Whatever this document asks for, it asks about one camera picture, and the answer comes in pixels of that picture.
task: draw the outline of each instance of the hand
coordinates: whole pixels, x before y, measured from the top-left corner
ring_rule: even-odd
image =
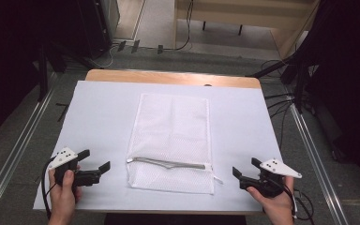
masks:
[[[49,171],[50,187],[55,184],[54,170]],[[74,194],[72,193],[72,183],[74,182],[74,172],[66,171],[63,178],[63,186],[55,185],[51,190],[52,216],[49,220],[51,225],[69,224],[75,211],[75,203],[81,199],[82,191],[79,187]]]
[[[293,194],[293,177],[285,176],[284,180]],[[292,200],[285,191],[272,199],[265,198],[255,187],[248,187],[247,192],[262,205],[274,225],[293,224]]]

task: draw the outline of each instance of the cable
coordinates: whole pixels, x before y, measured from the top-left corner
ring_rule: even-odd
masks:
[[[46,188],[45,188],[45,175],[46,175],[46,171],[48,170],[48,166],[49,164],[55,159],[55,157],[52,157],[51,159],[49,159],[49,161],[46,162],[45,166],[43,167],[43,171],[42,171],[42,176],[40,177],[40,186],[42,188],[42,198],[43,198],[43,203],[45,204],[45,209],[46,209],[46,216],[48,217],[48,219],[51,219],[51,209],[49,208],[49,204],[48,204],[48,200],[47,200],[47,193],[46,193]]]
[[[267,60],[265,61],[264,63],[262,63],[260,65],[260,70],[263,71],[263,66],[269,62],[279,62],[280,60],[277,60],[277,59],[272,59],[272,60]],[[267,74],[267,77],[272,77],[272,78],[280,78],[280,76],[282,76],[282,73],[279,71],[279,69],[277,69],[277,72],[279,73],[279,77],[274,77],[274,76],[271,76],[269,74]]]
[[[283,103],[283,102],[293,102],[293,99],[282,100],[282,101],[279,101],[279,102],[277,102],[277,103],[274,103],[274,104],[268,106],[268,107],[267,107],[267,110],[268,110],[268,109],[271,109],[271,108],[273,108],[274,106],[279,105],[280,103]]]
[[[176,48],[176,49],[162,49],[163,51],[180,51],[180,50],[184,49],[188,45],[189,40],[190,40],[190,33],[191,33],[190,25],[191,25],[191,17],[192,17],[192,10],[193,9],[194,9],[194,0],[190,0],[189,5],[188,5],[188,10],[187,10],[187,16],[186,16],[187,29],[188,29],[187,41],[184,43],[184,45],[182,47],[179,47],[179,48]],[[158,48],[153,48],[153,47],[139,47],[139,49],[158,50]]]
[[[283,97],[283,96],[292,97],[292,96],[293,96],[293,93],[286,93],[286,94],[279,94],[279,95],[273,95],[273,96],[266,96],[266,97],[264,97],[264,99],[277,98],[277,97]]]
[[[288,107],[289,107],[289,105],[292,105],[292,103],[288,103],[288,104],[281,105],[281,106],[276,110],[276,112],[274,112],[274,114],[270,115],[270,118],[272,119],[274,116],[276,116],[276,115],[278,115],[278,114],[280,114],[280,113],[282,113],[282,112],[285,112],[285,110],[281,111],[281,109],[282,109],[283,107],[285,107],[285,106],[288,106]]]
[[[296,200],[302,205],[302,207],[305,209],[306,214],[307,214],[307,218],[303,218],[303,217],[299,217],[300,220],[310,220],[311,224],[314,224],[314,221],[312,220],[312,217],[314,216],[314,205],[312,204],[311,199],[303,192],[301,192],[298,189],[294,189],[295,191],[299,191],[308,201],[309,205],[311,206],[311,213],[309,213],[309,211],[307,210],[306,206],[303,204],[303,202],[301,201],[300,198],[296,198]]]
[[[54,185],[48,190],[48,192],[46,192],[46,196],[48,196],[48,194],[51,192],[51,190],[54,188],[54,186],[56,186],[57,183],[54,183]]]
[[[95,61],[93,61],[92,59],[90,59],[90,61],[91,61],[92,63],[94,63],[95,65],[97,65],[98,67],[101,67],[101,68],[107,68],[107,67],[109,67],[110,65],[113,64],[113,54],[111,53],[111,51],[112,51],[114,48],[118,47],[118,46],[119,46],[119,44],[113,45],[113,46],[111,46],[111,48],[110,48],[110,50],[109,50],[109,54],[110,54],[110,57],[111,57],[111,62],[110,62],[109,65],[106,65],[106,66],[100,65],[100,64],[96,63]]]
[[[291,199],[291,202],[292,202],[292,216],[295,217],[296,216],[296,202],[294,202],[293,194],[289,190],[289,188],[285,184],[281,185],[281,184],[277,183],[276,181],[274,181],[274,180],[272,180],[272,179],[270,179],[268,177],[265,177],[265,179],[267,181],[269,181],[270,183],[274,184],[275,186],[281,188],[289,196],[289,198]]]

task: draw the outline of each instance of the table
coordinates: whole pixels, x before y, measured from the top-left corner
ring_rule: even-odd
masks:
[[[174,2],[174,46],[177,20],[187,18],[189,2]],[[194,0],[191,20],[270,27],[283,59],[311,27],[319,3],[320,0]]]
[[[214,195],[141,190],[129,186],[126,153],[138,99],[143,92],[209,98],[214,172],[224,181],[223,185],[215,183]],[[109,101],[100,98],[104,95],[109,96]],[[86,112],[88,109],[80,106],[80,102],[95,107]],[[262,207],[239,189],[232,166],[246,176],[257,178],[259,170],[250,164],[252,157],[261,161],[281,159],[258,80],[194,73],[90,70],[86,82],[78,83],[53,155],[63,145],[75,151],[91,150],[91,156],[80,163],[83,170],[94,170],[107,160],[112,163],[112,168],[103,174],[98,185],[83,189],[82,201],[77,207],[92,212],[261,213]],[[39,190],[34,209],[44,209],[40,196]]]

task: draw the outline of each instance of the white paper sheet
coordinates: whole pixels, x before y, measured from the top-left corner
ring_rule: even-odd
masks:
[[[167,193],[131,188],[126,157],[141,93],[209,99],[211,146],[216,176],[215,195]],[[281,160],[261,89],[125,82],[78,82],[55,155],[64,146],[75,152],[90,149],[80,162],[94,170],[109,160],[112,168],[100,184],[82,189],[78,209],[89,211],[173,211],[244,214],[262,211],[233,177],[232,167],[258,178],[251,158]],[[40,188],[35,209],[44,209]]]

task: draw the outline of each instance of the mesh bag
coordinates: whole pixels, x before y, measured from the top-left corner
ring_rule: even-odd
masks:
[[[208,100],[142,94],[127,171],[134,188],[214,192]]]

